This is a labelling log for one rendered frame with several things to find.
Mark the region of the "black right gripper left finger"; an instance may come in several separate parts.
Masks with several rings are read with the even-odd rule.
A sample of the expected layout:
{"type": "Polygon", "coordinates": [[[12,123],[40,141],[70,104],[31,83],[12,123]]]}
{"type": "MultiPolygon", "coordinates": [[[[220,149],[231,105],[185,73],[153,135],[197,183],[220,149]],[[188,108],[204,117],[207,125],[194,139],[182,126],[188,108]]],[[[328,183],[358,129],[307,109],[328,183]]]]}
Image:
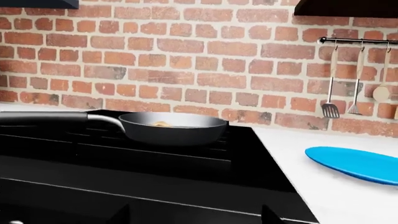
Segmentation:
{"type": "Polygon", "coordinates": [[[130,224],[130,206],[128,203],[105,205],[104,224],[130,224]]]}

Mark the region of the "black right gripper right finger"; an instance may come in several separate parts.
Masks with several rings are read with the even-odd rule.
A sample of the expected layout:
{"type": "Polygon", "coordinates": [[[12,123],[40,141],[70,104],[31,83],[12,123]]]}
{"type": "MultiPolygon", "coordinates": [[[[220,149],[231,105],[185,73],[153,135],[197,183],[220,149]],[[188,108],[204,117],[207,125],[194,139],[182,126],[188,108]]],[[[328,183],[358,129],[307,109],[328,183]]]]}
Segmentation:
{"type": "Polygon", "coordinates": [[[262,206],[261,222],[262,224],[285,224],[267,205],[262,206]]]}

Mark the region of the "black stove cooktop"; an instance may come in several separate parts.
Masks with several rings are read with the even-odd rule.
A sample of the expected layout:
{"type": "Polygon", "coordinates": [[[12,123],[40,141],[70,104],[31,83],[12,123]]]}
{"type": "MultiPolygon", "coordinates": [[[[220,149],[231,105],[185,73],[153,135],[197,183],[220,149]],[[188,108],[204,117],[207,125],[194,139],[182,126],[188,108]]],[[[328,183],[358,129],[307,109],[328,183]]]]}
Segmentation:
{"type": "Polygon", "coordinates": [[[320,224],[254,130],[228,123],[215,142],[161,146],[115,124],[0,124],[0,224],[320,224]]]}

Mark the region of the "dark grey frying pan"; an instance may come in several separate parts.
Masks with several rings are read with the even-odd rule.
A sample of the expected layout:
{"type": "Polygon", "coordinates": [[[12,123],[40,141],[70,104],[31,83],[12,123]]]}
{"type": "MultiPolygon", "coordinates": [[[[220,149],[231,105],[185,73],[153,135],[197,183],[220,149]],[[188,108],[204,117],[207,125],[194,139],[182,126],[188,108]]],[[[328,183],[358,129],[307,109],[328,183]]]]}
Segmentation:
{"type": "Polygon", "coordinates": [[[228,122],[216,117],[190,113],[135,112],[113,118],[86,111],[0,111],[0,124],[84,123],[104,121],[115,124],[133,141],[161,146],[199,146],[215,142],[228,122]],[[165,121],[171,127],[153,126],[165,121]]]}

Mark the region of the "blue plate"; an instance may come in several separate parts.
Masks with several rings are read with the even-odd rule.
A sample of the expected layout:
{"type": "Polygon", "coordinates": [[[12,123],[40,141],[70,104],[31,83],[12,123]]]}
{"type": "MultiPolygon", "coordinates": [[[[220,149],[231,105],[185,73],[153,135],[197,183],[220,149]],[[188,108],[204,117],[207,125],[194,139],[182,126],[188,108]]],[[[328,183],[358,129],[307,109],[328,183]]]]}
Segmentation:
{"type": "Polygon", "coordinates": [[[351,177],[398,186],[398,158],[342,147],[310,147],[306,156],[325,167],[351,177]]]}

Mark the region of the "wooden spoon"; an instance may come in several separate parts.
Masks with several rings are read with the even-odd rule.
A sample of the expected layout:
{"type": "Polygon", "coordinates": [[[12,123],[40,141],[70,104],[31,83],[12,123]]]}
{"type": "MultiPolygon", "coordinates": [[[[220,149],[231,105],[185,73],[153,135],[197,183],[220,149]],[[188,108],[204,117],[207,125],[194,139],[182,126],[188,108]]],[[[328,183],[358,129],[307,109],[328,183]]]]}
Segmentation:
{"type": "Polygon", "coordinates": [[[376,87],[373,91],[373,98],[377,102],[384,102],[389,98],[390,92],[389,89],[386,85],[386,78],[387,78],[387,72],[389,68],[389,62],[391,59],[391,48],[387,47],[386,48],[386,54],[384,57],[384,68],[383,68],[383,74],[382,74],[382,82],[381,84],[376,87]]]}

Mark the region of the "dark range hood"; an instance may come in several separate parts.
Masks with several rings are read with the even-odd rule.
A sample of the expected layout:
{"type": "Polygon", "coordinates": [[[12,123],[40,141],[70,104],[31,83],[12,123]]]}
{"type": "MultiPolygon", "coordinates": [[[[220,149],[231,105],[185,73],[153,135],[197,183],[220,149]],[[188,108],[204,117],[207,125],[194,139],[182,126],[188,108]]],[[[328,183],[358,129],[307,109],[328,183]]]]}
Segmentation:
{"type": "Polygon", "coordinates": [[[79,0],[0,0],[0,7],[79,9],[79,0]]]}

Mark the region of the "black wall utensil rail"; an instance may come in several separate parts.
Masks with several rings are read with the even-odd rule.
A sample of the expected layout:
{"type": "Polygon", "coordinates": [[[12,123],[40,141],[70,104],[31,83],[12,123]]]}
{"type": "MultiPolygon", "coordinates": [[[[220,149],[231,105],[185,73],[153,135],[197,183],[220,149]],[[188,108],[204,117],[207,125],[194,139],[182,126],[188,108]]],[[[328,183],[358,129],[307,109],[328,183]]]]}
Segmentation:
{"type": "Polygon", "coordinates": [[[324,44],[326,42],[333,42],[333,43],[340,43],[340,44],[389,44],[389,45],[398,45],[398,40],[338,39],[338,38],[327,38],[327,37],[320,37],[317,40],[318,44],[324,44]]]}

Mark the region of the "dark wall cabinet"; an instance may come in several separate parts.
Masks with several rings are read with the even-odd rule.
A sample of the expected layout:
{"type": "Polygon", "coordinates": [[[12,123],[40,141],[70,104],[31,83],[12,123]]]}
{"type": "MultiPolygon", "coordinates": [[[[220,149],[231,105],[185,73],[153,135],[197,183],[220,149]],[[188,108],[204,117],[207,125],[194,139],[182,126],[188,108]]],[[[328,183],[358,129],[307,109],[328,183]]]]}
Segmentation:
{"type": "Polygon", "coordinates": [[[300,0],[294,15],[398,18],[398,0],[300,0]]]}

